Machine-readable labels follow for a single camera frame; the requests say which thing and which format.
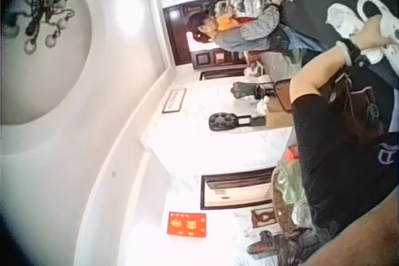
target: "light bulb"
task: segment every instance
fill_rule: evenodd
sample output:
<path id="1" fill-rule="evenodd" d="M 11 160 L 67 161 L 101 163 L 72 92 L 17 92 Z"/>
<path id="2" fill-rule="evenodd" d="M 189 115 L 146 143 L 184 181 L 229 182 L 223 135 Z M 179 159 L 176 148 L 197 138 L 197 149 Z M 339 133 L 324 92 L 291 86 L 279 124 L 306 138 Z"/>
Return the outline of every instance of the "light bulb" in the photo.
<path id="1" fill-rule="evenodd" d="M 52 34 L 47 35 L 47 37 L 44 40 L 44 44 L 48 48 L 53 48 L 57 44 L 57 38 L 54 37 Z"/>
<path id="2" fill-rule="evenodd" d="M 61 29 L 66 29 L 68 26 L 68 21 L 65 20 L 65 18 L 59 19 L 57 22 L 58 27 Z"/>
<path id="3" fill-rule="evenodd" d="M 60 0 L 60 1 L 57 3 L 57 6 L 58 6 L 60 9 L 65 9 L 65 7 L 67 6 L 67 1 L 66 1 L 66 0 Z"/>
<path id="4" fill-rule="evenodd" d="M 36 43 L 32 43 L 32 40 L 28 39 L 26 40 L 26 42 L 24 43 L 24 51 L 26 54 L 33 54 L 37 49 L 37 44 Z"/>
<path id="5" fill-rule="evenodd" d="M 1 24 L 1 35 L 8 39 L 13 39 L 18 36 L 19 33 L 19 25 L 8 26 L 7 24 Z"/>
<path id="6" fill-rule="evenodd" d="M 142 28 L 145 8 L 140 0 L 117 0 L 115 13 L 118 25 L 127 36 L 134 36 Z"/>

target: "black cap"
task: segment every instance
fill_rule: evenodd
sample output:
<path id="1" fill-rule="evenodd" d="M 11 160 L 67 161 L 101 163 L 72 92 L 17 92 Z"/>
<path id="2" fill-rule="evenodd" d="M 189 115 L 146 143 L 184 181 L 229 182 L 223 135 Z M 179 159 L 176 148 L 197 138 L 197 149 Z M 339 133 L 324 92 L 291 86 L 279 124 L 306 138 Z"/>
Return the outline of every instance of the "black cap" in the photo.
<path id="1" fill-rule="evenodd" d="M 208 11 L 196 12 L 192 14 L 187 21 L 187 28 L 192 33 L 197 33 L 199 26 L 204 24 L 204 20 L 209 16 Z"/>

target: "ceiling light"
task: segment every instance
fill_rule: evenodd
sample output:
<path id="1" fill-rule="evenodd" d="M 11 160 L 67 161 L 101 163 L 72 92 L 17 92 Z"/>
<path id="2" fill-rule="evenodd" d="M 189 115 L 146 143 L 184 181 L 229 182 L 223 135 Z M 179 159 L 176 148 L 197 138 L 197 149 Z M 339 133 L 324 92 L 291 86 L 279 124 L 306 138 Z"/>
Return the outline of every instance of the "ceiling light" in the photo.
<path id="1" fill-rule="evenodd" d="M 139 0 L 117 0 L 116 17 L 123 32 L 128 36 L 134 36 L 143 23 L 143 4 Z"/>

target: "black wristband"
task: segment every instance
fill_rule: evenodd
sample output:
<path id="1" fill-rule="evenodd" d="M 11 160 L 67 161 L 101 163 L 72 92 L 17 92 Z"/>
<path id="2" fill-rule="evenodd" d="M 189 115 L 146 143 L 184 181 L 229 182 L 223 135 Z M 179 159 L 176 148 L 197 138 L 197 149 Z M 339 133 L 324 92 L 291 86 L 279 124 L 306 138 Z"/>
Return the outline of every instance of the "black wristband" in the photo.
<path id="1" fill-rule="evenodd" d="M 360 49 L 350 39 L 340 39 L 348 48 L 350 60 L 354 63 L 360 57 Z"/>
<path id="2" fill-rule="evenodd" d="M 273 3 L 273 2 L 269 3 L 268 6 L 275 6 L 278 10 L 280 10 L 280 8 L 281 8 L 281 5 L 278 5 L 278 4 Z"/>

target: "orange shirt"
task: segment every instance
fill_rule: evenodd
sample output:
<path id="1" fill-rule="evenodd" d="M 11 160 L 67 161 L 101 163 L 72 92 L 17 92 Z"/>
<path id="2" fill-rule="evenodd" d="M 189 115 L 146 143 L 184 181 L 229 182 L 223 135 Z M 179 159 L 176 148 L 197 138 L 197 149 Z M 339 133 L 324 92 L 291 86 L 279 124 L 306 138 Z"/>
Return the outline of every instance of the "orange shirt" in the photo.
<path id="1" fill-rule="evenodd" d="M 231 17 L 230 14 L 224 14 L 218 17 L 218 29 L 220 31 L 225 31 L 226 29 L 236 27 L 239 25 L 239 22 L 235 20 L 235 18 Z"/>

